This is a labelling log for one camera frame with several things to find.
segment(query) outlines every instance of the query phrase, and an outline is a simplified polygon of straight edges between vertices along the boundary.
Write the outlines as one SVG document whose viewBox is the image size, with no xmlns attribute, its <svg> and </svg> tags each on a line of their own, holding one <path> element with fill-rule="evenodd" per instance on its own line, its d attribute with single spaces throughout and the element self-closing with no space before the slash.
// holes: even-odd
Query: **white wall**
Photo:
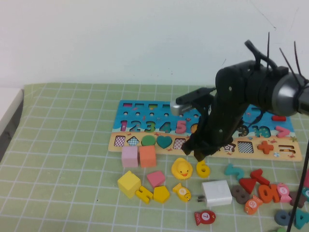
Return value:
<svg viewBox="0 0 309 232">
<path fill-rule="evenodd" d="M 214 84 L 250 39 L 309 77 L 308 0 L 1 0 L 0 86 Z"/>
</svg>

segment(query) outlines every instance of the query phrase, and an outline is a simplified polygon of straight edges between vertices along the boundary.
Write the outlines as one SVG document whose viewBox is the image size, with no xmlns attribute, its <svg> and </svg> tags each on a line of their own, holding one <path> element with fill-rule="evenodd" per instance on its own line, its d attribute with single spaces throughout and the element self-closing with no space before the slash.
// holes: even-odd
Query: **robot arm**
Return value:
<svg viewBox="0 0 309 232">
<path fill-rule="evenodd" d="M 233 141 L 232 135 L 242 125 L 242 116 L 249 104 L 280 116 L 297 112 L 309 115 L 308 80 L 289 72 L 287 67 L 277 67 L 250 41 L 245 44 L 254 54 L 255 61 L 219 70 L 215 96 L 210 94 L 215 88 L 200 88 L 171 102 L 171 111 L 175 115 L 193 108 L 201 113 L 196 132 L 182 146 L 187 155 L 194 151 L 198 161 Z M 267 67 L 260 63 L 261 60 L 267 62 Z"/>
</svg>

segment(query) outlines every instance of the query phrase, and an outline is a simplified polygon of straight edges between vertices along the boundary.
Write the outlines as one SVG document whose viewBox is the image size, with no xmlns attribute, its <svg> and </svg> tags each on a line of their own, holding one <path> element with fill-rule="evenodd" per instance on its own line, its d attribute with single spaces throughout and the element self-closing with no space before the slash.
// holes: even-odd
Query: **green circle piece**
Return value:
<svg viewBox="0 0 309 232">
<path fill-rule="evenodd" d="M 151 146 L 155 145 L 155 138 L 152 135 L 146 135 L 141 140 L 142 146 Z"/>
</svg>

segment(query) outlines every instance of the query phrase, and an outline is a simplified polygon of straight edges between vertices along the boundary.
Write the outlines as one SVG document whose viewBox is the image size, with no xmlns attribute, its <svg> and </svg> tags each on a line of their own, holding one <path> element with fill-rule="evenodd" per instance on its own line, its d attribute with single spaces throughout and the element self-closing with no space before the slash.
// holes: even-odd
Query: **green grid mat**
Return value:
<svg viewBox="0 0 309 232">
<path fill-rule="evenodd" d="M 108 142 L 120 99 L 170 101 L 197 89 L 197 86 L 37 84 L 25 87 L 24 110 L 20 125 L 0 163 L 0 230 L 4 232 L 270 232 L 278 228 L 274 215 L 278 209 L 291 209 L 288 203 L 260 206 L 249 216 L 244 206 L 231 205 L 213 210 L 212 225 L 196 226 L 194 212 L 206 209 L 196 198 L 202 194 L 194 171 L 181 181 L 192 193 L 188 203 L 171 190 L 179 183 L 171 174 L 174 155 L 158 155 L 155 168 L 125 168 L 121 154 L 108 152 Z M 309 118 L 292 118 L 304 154 L 309 137 Z M 194 169 L 196 160 L 187 157 Z M 208 158 L 210 179 L 226 179 L 230 162 Z M 232 159 L 249 177 L 251 170 L 262 168 L 272 183 L 284 182 L 296 190 L 302 162 Z M 137 197 L 128 199 L 117 187 L 117 180 L 131 170 L 142 184 L 152 190 L 145 175 L 161 170 L 171 192 L 164 204 L 144 204 Z M 308 212 L 306 203 L 302 210 Z M 303 231 L 309 230 L 305 225 Z"/>
</svg>

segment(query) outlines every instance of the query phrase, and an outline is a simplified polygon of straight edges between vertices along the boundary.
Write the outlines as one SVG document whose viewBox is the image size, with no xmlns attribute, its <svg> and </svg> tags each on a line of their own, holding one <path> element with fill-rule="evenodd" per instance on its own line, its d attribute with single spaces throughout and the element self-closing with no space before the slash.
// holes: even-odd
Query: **shape sorting board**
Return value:
<svg viewBox="0 0 309 232">
<path fill-rule="evenodd" d="M 112 129 L 109 151 L 119 152 L 123 146 L 140 146 L 144 136 L 152 135 L 155 139 L 158 136 L 172 138 L 171 144 L 166 148 L 155 143 L 157 154 L 185 155 L 181 146 L 191 133 L 196 131 L 200 113 L 193 109 L 183 115 L 174 116 L 169 104 L 168 101 L 121 100 Z M 243 115 L 245 123 L 233 134 L 233 142 L 221 147 L 212 157 L 301 161 L 301 151 L 290 118 L 287 117 L 286 121 L 273 121 L 273 115 L 265 113 L 260 122 L 248 128 L 249 123 L 259 115 L 260 110 L 250 105 Z M 290 133 L 278 138 L 279 131 L 275 130 L 277 126 L 288 129 Z M 263 141 L 273 145 L 269 154 L 258 149 Z"/>
</svg>

